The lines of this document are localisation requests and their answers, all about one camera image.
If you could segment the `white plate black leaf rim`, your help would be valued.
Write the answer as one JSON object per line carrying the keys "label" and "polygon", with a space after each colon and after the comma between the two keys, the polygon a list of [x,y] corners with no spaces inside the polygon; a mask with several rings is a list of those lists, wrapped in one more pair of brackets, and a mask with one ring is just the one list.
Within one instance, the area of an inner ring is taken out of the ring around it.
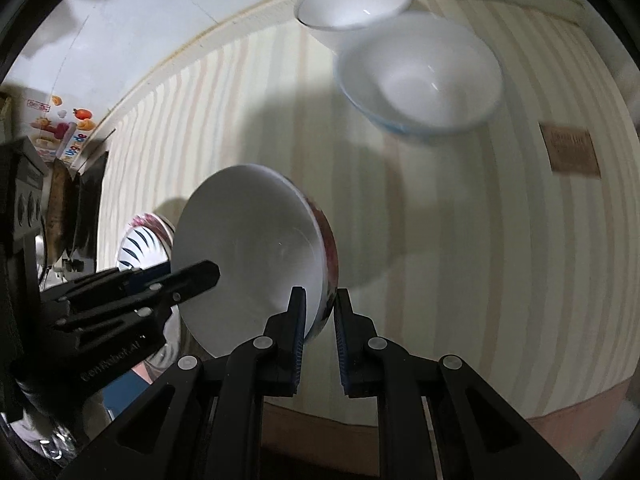
{"label": "white plate black leaf rim", "polygon": [[136,214],[127,224],[116,252],[119,271],[147,269],[170,260],[175,227],[152,212]]}

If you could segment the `white bowl red pattern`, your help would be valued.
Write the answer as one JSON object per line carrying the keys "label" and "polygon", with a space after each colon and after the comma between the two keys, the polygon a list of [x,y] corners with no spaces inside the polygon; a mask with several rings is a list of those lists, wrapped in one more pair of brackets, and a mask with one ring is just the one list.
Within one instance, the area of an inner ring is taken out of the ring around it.
{"label": "white bowl red pattern", "polygon": [[305,340],[326,326],[338,283],[335,238],[322,210],[277,171],[231,166],[194,191],[176,227],[171,266],[203,260],[216,263],[219,281],[184,302],[180,315],[210,356],[260,335],[295,287],[306,292]]}

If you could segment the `white bowl blue pattern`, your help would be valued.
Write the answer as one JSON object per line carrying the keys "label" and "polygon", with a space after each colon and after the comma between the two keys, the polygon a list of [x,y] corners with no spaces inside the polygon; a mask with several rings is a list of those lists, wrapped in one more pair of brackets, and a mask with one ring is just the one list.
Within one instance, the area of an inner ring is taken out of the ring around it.
{"label": "white bowl blue pattern", "polygon": [[486,124],[504,88],[500,61],[485,40],[419,11],[345,42],[334,74],[345,98],[373,125],[420,142]]}

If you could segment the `white bowl dark rim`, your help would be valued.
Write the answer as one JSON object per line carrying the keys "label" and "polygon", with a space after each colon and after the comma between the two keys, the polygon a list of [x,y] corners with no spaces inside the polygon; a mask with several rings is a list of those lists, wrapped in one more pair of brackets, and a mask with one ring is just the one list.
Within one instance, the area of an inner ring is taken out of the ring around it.
{"label": "white bowl dark rim", "polygon": [[374,23],[407,11],[413,0],[299,0],[295,18],[331,51]]}

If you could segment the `steel wok with lid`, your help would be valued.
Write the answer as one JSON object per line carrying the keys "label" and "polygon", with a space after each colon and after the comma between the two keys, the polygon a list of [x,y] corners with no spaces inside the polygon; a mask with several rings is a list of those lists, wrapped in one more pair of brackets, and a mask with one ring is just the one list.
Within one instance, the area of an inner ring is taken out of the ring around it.
{"label": "steel wok with lid", "polygon": [[72,259],[96,258],[107,157],[108,153],[103,153],[86,171],[78,172],[73,177],[59,159],[53,162],[44,214],[48,266],[53,266],[62,255]]}

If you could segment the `striped table mat with cat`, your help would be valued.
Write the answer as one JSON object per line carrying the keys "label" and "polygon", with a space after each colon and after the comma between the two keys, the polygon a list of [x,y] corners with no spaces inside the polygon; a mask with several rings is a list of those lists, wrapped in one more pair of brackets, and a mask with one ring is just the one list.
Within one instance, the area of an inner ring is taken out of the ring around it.
{"label": "striped table mat with cat", "polygon": [[[177,221],[239,162],[282,172],[331,223],[357,310],[409,351],[462,356],[573,462],[600,444],[639,359],[639,140],[577,24],[491,0],[425,0],[506,69],[474,132],[430,144],[375,128],[293,21],[207,36],[149,76],[116,122],[98,265],[138,212]],[[587,129],[601,177],[557,174],[539,124]]]}

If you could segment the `brown label on mat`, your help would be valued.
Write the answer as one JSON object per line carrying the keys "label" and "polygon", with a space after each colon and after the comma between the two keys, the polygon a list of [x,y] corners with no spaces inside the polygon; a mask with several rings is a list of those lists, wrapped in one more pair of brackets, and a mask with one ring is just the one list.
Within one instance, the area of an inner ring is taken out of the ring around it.
{"label": "brown label on mat", "polygon": [[587,129],[548,122],[541,122],[539,129],[553,172],[601,177],[597,152]]}

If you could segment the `colourful wall stickers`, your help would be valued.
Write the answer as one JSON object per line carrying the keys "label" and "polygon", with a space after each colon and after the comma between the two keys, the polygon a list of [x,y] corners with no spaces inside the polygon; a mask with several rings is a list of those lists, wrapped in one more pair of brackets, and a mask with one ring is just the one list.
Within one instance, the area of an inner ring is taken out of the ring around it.
{"label": "colourful wall stickers", "polygon": [[72,166],[98,123],[90,108],[57,94],[29,96],[21,105],[21,133],[47,164]]}

